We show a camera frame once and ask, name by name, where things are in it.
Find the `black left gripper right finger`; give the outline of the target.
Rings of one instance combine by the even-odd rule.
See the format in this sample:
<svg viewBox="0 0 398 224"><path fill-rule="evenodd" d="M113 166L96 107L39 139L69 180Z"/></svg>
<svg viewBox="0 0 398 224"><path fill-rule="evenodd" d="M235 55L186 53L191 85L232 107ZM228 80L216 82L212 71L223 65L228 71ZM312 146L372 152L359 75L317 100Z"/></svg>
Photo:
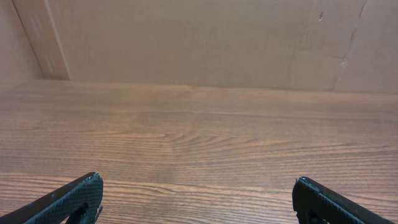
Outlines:
<svg viewBox="0 0 398 224"><path fill-rule="evenodd" d="M309 177L296 180L292 206L300 224L394 224Z"/></svg>

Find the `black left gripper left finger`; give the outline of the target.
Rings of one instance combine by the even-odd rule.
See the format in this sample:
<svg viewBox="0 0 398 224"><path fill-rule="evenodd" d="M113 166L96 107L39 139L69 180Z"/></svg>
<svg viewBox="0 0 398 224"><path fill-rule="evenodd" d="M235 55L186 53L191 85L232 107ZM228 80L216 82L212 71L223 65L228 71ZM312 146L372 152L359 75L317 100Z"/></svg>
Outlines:
<svg viewBox="0 0 398 224"><path fill-rule="evenodd" d="M1 217L1 223L94 224L103 207L103 180L89 172Z"/></svg>

